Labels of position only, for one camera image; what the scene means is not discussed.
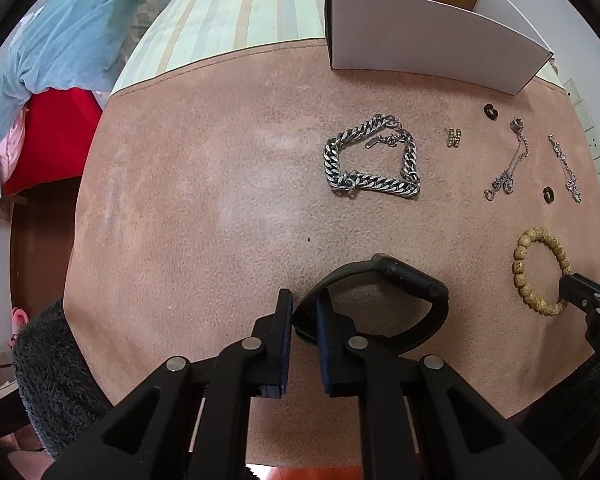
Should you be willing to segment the red bed sheet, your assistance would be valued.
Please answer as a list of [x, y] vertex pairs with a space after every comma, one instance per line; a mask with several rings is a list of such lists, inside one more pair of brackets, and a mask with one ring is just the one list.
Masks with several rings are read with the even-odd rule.
[[5, 195], [82, 176], [102, 116], [93, 93], [78, 88], [35, 94], [26, 109], [23, 146], [2, 185]]

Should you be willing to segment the grey fuzzy sleeve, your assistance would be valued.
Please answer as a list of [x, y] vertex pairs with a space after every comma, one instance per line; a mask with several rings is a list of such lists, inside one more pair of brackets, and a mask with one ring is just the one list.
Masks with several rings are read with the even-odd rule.
[[23, 406], [51, 458], [114, 408], [84, 360], [61, 300], [20, 330], [12, 362]]

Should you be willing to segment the small gold earring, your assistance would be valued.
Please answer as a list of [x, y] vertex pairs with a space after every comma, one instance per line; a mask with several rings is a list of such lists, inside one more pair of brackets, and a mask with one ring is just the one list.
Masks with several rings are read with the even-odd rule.
[[446, 146], [448, 148], [458, 148], [462, 140], [462, 130], [459, 128], [446, 128]]

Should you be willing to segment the black smart watch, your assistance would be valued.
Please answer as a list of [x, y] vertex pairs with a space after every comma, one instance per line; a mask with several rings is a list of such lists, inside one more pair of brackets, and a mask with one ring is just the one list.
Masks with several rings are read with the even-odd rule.
[[424, 344], [449, 314], [449, 289], [432, 276], [386, 254], [347, 263], [303, 297], [292, 324], [300, 338], [318, 341], [318, 309], [333, 306], [336, 320], [361, 333], [384, 334], [403, 354]]

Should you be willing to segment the light blue duvet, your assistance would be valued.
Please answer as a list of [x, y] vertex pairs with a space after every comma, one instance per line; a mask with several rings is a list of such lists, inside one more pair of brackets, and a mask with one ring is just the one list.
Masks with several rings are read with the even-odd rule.
[[0, 143], [35, 94], [48, 89], [110, 90], [139, 4], [140, 0], [47, 0], [6, 54], [0, 76]]

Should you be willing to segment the white cardboard box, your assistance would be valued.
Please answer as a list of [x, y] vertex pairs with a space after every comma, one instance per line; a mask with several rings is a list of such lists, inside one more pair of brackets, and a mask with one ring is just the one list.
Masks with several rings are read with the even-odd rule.
[[514, 96], [553, 56], [510, 0], [325, 0], [324, 17], [334, 70], [436, 76]]

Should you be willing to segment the white wall power strip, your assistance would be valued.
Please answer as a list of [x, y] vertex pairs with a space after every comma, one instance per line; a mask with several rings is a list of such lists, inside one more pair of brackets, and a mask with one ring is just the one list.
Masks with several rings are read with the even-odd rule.
[[590, 114], [590, 111], [588, 110], [588, 107], [580, 95], [580, 92], [574, 81], [569, 78], [564, 81], [562, 85], [564, 86], [574, 110], [576, 111], [582, 130], [586, 140], [588, 141], [588, 150], [590, 151], [593, 159], [597, 181], [600, 185], [600, 136], [595, 128], [593, 116]]

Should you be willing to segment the striped table cloth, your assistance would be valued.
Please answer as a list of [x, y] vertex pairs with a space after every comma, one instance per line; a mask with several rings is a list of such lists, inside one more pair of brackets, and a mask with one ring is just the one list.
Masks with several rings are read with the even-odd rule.
[[[218, 55], [304, 40], [325, 46], [330, 66], [324, 3], [325, 0], [171, 0], [132, 52], [117, 87], [126, 88]], [[537, 76], [553, 78], [550, 62]]]

